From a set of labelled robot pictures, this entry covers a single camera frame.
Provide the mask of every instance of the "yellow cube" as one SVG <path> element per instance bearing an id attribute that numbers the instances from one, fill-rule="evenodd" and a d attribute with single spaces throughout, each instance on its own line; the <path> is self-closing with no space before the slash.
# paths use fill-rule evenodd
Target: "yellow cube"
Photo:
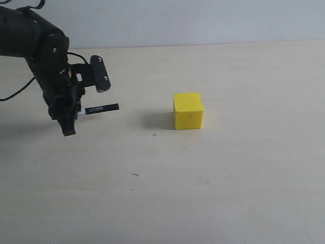
<path id="1" fill-rule="evenodd" d="M 201 129 L 203 112 L 200 93 L 174 94 L 176 130 Z"/>

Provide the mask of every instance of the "wall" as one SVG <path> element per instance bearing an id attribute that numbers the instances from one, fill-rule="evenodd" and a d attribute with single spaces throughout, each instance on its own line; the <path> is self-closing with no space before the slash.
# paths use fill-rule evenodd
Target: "wall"
<path id="1" fill-rule="evenodd" d="M 71 47 L 92 48 L 323 39 L 324 8 L 323 0 L 47 0 L 40 13 Z"/>

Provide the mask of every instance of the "table surface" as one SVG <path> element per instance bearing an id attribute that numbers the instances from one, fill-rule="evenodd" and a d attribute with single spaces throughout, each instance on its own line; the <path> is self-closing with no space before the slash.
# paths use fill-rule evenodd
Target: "table surface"
<path id="1" fill-rule="evenodd" d="M 77 52 L 112 83 L 83 106 L 120 111 L 65 138 L 36 82 L 0 103 L 0 243 L 325 242 L 325 41 Z M 31 78 L 0 67 L 2 98 Z M 185 92 L 201 130 L 173 130 Z"/>

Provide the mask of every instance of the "yellow block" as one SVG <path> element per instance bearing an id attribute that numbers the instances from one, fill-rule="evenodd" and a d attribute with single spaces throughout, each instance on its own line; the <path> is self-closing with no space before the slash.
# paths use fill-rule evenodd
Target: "yellow block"
<path id="1" fill-rule="evenodd" d="M 201 129 L 203 112 L 200 93 L 174 94 L 176 130 Z"/>

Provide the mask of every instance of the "robotic arm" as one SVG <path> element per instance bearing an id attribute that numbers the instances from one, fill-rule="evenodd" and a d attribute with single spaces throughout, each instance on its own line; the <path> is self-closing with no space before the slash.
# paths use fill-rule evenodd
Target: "robotic arm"
<path id="1" fill-rule="evenodd" d="M 34 9 L 42 8 L 44 3 L 41 0 Z M 58 121 L 65 136 L 74 135 L 85 88 L 94 85 L 99 93 L 107 91 L 111 86 L 107 71 L 99 56 L 91 57 L 90 64 L 85 61 L 85 64 L 70 65 L 68 37 L 32 8 L 0 7 L 0 55 L 27 61 L 43 91 L 49 115 Z M 82 81 L 78 81 L 77 74 L 82 76 Z"/>

